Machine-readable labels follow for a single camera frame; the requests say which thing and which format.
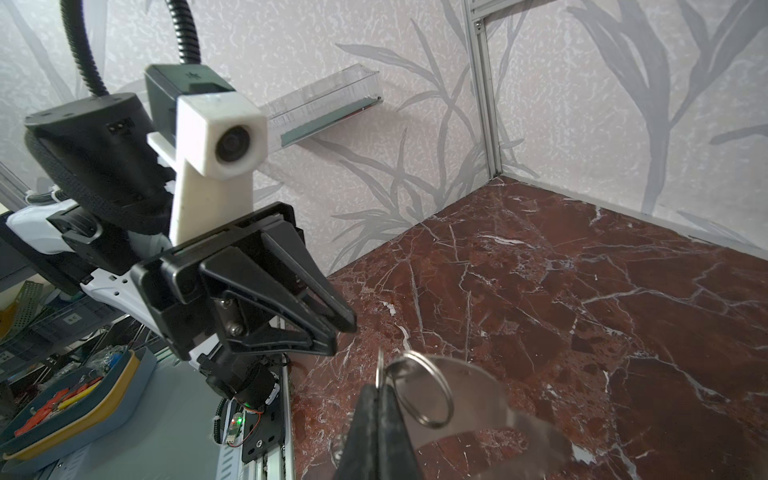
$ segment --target red wire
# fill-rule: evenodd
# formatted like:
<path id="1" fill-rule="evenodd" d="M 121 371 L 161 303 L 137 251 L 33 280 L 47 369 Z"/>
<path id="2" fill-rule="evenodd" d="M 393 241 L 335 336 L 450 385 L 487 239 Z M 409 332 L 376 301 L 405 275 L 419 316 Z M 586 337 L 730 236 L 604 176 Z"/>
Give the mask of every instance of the red wire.
<path id="1" fill-rule="evenodd" d="M 259 419 L 256 420 L 256 425 L 254 425 L 253 428 L 250 430 L 250 432 L 248 432 L 248 435 L 243 439 L 243 441 L 238 443 L 237 445 L 232 445 L 231 443 L 228 442 L 227 445 L 229 445 L 233 449 L 236 449 L 237 447 L 239 447 L 243 443 L 245 443 L 245 441 L 248 440 L 248 437 L 250 437 L 256 431 L 256 427 L 259 426 L 259 423 L 261 423 L 261 414 L 262 414 L 262 412 L 254 412 L 254 413 L 256 413 L 259 416 Z"/>

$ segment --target yellow tray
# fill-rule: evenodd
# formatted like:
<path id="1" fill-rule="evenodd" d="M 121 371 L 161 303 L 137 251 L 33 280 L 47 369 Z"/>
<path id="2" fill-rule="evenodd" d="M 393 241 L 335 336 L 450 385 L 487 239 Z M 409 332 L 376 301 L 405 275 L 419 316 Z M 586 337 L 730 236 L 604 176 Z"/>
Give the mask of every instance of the yellow tray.
<path id="1" fill-rule="evenodd" d="M 104 397 L 93 410 L 86 413 L 79 419 L 65 426 L 63 429 L 53 432 L 49 436 L 41 439 L 26 449 L 19 450 L 13 455 L 3 454 L 4 460 L 10 460 L 11 458 L 18 458 L 19 460 L 29 460 L 34 458 L 46 450 L 64 442 L 65 440 L 89 429 L 93 425 L 99 422 L 103 422 L 108 416 L 110 416 L 114 410 L 120 405 L 120 401 L 125 395 L 125 391 L 130 385 L 131 380 L 134 378 L 134 374 L 139 366 L 139 359 L 133 350 L 129 350 L 131 359 L 128 360 L 128 364 L 120 374 L 117 382 L 112 387 L 112 390 Z"/>

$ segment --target screw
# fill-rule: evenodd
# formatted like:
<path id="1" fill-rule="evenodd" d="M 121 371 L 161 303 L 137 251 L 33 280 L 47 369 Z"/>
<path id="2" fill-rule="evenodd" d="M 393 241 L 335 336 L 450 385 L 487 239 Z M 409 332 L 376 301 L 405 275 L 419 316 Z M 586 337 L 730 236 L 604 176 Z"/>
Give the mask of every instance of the screw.
<path id="1" fill-rule="evenodd" d="M 242 323 L 229 322 L 227 324 L 227 332 L 231 336 L 240 336 L 240 335 L 243 335 L 243 333 L 245 332 L 245 327 L 243 326 Z"/>

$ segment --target wallpaper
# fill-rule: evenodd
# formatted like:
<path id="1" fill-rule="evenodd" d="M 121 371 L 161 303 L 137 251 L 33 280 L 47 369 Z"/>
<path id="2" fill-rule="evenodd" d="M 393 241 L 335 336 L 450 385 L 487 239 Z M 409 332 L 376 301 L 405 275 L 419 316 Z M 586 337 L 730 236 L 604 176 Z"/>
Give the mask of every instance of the wallpaper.
<path id="1" fill-rule="evenodd" d="M 768 2 L 529 0 L 487 26 L 506 174 L 768 250 Z"/>
<path id="2" fill-rule="evenodd" d="M 88 93 L 56 0 L 0 0 L 0 159 L 30 187 L 50 180 L 22 142 L 26 114 Z M 191 2 L 203 62 L 256 104 L 343 68 L 379 70 L 384 103 L 270 155 L 256 206 L 296 208 L 330 273 L 488 180 L 460 0 Z M 177 61 L 160 0 L 86 0 L 110 92 L 146 101 L 143 71 Z"/>

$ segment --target transparent tray on wall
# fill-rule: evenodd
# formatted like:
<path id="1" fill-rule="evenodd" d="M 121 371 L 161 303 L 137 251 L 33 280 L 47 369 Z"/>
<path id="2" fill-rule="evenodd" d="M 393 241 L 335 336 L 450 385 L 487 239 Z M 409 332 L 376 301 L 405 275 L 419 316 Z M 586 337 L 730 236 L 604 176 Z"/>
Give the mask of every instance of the transparent tray on wall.
<path id="1" fill-rule="evenodd" d="M 269 151 L 301 141 L 382 102 L 379 72 L 353 65 L 262 106 Z"/>

